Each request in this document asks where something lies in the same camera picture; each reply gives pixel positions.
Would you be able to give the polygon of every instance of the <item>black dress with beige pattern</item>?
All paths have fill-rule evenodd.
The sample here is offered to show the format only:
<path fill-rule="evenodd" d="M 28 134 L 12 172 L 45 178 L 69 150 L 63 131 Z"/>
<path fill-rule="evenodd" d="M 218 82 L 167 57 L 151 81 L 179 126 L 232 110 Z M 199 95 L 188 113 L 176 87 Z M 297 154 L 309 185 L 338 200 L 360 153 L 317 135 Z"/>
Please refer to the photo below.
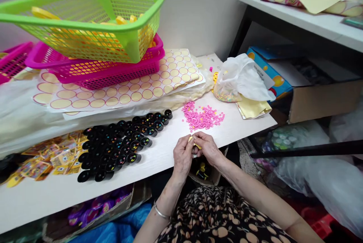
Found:
<path fill-rule="evenodd" d="M 295 240 L 233 188 L 203 186 L 179 203 L 156 242 L 293 243 Z"/>

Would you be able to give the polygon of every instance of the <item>silver bracelet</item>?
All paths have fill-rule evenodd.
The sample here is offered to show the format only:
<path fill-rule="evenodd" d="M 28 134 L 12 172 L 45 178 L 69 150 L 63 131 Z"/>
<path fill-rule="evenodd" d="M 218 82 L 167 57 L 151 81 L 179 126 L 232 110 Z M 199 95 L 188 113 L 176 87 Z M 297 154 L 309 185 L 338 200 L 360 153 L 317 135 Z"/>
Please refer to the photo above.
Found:
<path fill-rule="evenodd" d="M 155 208 L 155 211 L 159 214 L 159 216 L 161 216 L 163 219 L 166 219 L 167 221 L 171 220 L 171 217 L 166 216 L 159 211 L 159 209 L 156 207 L 156 202 L 154 203 L 154 208 Z"/>

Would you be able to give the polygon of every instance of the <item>white shelf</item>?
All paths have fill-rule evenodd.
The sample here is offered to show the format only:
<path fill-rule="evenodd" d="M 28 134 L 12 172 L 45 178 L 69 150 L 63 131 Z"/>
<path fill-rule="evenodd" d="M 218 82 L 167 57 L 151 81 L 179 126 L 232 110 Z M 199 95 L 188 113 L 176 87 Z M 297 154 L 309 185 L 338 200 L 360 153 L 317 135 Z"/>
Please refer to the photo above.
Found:
<path fill-rule="evenodd" d="M 240 1 L 338 44 L 363 52 L 363 30 L 340 23 L 343 16 L 324 13 L 313 15 L 303 9 L 261 0 Z"/>
<path fill-rule="evenodd" d="M 204 56 L 200 61 L 205 66 L 213 67 L 221 63 L 215 54 Z M 214 137 L 218 147 L 276 124 L 270 115 L 243 120 L 235 103 L 221 102 L 211 92 L 195 102 L 196 108 L 207 105 L 225 113 L 225 119 L 220 126 L 204 130 Z M 44 181 L 26 178 L 13 188 L 0 186 L 0 212 L 3 216 L 0 219 L 0 234 L 174 166 L 173 149 L 178 138 L 190 134 L 190 130 L 189 125 L 185 121 L 182 122 L 185 117 L 181 109 L 174 111 L 173 114 L 173 119 L 164 130 L 155 138 L 151 138 L 152 146 L 140 152 L 141 162 L 134 166 L 123 167 L 115 172 L 109 181 L 78 183 L 78 174 L 67 176 L 51 174 Z"/>

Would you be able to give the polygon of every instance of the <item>red basket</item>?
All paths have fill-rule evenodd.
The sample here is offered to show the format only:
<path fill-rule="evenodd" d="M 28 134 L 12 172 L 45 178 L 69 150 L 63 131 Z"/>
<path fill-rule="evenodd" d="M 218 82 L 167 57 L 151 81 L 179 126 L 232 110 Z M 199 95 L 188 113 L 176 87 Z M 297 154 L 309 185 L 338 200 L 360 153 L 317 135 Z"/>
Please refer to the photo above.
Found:
<path fill-rule="evenodd" d="M 89 90 L 115 85 L 159 71 L 159 60 L 165 56 L 163 41 L 156 34 L 155 47 L 149 48 L 139 63 L 94 60 L 70 60 L 48 45 L 39 42 L 25 63 L 30 68 L 48 69 L 63 84 L 75 83 Z"/>
<path fill-rule="evenodd" d="M 27 42 L 3 51 L 8 54 L 0 60 L 0 84 L 10 81 L 26 68 L 25 59 L 32 47 L 33 43 Z"/>

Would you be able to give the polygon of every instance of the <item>woman's left hand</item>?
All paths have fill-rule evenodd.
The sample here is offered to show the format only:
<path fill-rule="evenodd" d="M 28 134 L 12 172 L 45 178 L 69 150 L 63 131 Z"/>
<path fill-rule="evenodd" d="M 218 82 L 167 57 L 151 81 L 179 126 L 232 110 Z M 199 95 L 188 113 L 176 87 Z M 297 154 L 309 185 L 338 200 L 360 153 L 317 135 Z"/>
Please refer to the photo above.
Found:
<path fill-rule="evenodd" d="M 194 139 L 188 142 L 190 135 L 179 138 L 174 148 L 174 172 L 173 175 L 185 182 L 190 166 L 192 165 L 192 149 Z"/>

